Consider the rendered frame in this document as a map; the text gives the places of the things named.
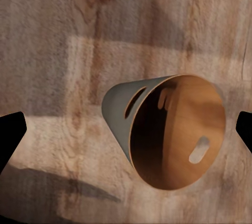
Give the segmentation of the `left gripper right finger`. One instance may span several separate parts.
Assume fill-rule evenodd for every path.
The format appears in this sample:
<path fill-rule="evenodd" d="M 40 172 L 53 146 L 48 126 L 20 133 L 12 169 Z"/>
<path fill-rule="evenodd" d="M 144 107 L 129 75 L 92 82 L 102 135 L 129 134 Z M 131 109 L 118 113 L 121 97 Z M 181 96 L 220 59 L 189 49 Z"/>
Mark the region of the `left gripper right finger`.
<path fill-rule="evenodd" d="M 252 152 L 252 113 L 241 111 L 237 118 L 236 131 Z"/>

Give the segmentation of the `trash can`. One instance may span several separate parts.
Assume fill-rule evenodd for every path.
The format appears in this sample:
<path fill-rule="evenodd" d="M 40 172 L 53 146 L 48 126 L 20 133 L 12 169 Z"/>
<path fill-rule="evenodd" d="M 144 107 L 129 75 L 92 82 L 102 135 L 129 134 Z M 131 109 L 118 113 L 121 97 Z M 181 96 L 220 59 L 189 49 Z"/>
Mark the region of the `trash can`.
<path fill-rule="evenodd" d="M 226 132 L 226 110 L 217 88 L 194 74 L 120 83 L 102 102 L 103 118 L 136 174 L 161 191 L 184 189 L 214 163 Z M 203 136 L 203 159 L 189 156 Z"/>

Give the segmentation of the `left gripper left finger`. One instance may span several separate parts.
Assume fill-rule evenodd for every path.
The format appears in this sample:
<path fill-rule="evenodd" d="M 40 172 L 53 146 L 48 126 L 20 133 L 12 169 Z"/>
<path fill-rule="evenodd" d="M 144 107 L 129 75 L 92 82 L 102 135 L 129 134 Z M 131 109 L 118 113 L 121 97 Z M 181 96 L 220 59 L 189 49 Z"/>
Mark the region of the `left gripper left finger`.
<path fill-rule="evenodd" d="M 21 111 L 0 117 L 0 173 L 26 131 L 26 121 Z"/>

